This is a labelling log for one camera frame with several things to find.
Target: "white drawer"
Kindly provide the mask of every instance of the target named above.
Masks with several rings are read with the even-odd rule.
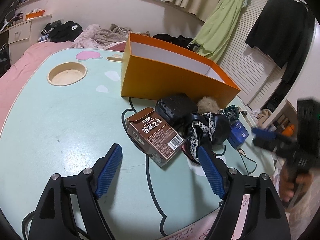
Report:
[[[13,27],[9,30],[9,44],[30,38],[31,22]]]

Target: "circular logo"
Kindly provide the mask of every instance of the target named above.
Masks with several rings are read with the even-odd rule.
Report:
[[[152,159],[156,162],[156,163],[160,163],[161,162],[161,158],[159,157],[158,154],[153,153],[151,155]]]

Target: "orange object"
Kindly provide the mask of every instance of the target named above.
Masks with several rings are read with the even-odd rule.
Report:
[[[294,133],[294,125],[292,124],[292,125],[290,125],[290,126],[287,126],[287,128],[286,129],[284,129],[284,131],[281,133],[282,135],[285,135],[285,136],[287,136],[287,137],[290,137],[290,136],[292,136],[293,135],[293,133]]]
[[[34,18],[34,17],[42,16],[44,14],[44,12],[45,12],[45,10],[41,10],[41,11],[37,11],[35,13],[26,14],[26,20]]]
[[[225,108],[240,89],[212,60],[155,38],[130,33],[121,68],[121,96],[159,100],[186,93]]]

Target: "light blue table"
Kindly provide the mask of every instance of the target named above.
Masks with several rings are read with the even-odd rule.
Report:
[[[99,52],[102,58],[81,62],[88,69],[81,81],[64,87],[47,82],[47,74],[54,66],[76,62],[76,55],[84,50]],[[114,54],[78,48],[53,54],[13,105],[0,137],[0,206],[20,235],[23,218],[35,210],[53,173],[78,174],[93,166],[113,143],[122,146],[124,157],[99,204],[117,239],[158,239],[218,208],[220,199],[212,193],[200,166],[180,152],[161,169],[128,138],[122,117],[133,111],[126,111],[132,109],[129,99],[120,97],[121,64],[106,60]],[[243,106],[238,97],[230,104]],[[132,105],[140,111],[154,107],[155,101],[132,98]],[[240,120],[250,131],[242,116]],[[241,148],[257,163],[252,175],[271,175],[272,156],[251,144],[252,135]],[[224,145],[226,151],[221,158],[229,167],[246,174],[238,152],[227,141]],[[224,146],[215,146],[214,151],[220,154]],[[247,164],[248,170],[253,169],[253,163]],[[76,197],[72,202],[77,224],[84,229]]]

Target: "hand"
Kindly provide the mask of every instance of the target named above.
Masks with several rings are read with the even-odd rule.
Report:
[[[308,191],[313,181],[313,175],[310,173],[308,174],[300,174],[297,176],[296,183],[297,184],[304,184],[298,199],[302,198],[302,196]],[[294,184],[288,181],[288,170],[287,167],[284,165],[280,172],[280,182],[279,182],[279,195],[280,198],[285,201],[289,202],[290,199],[294,196]]]

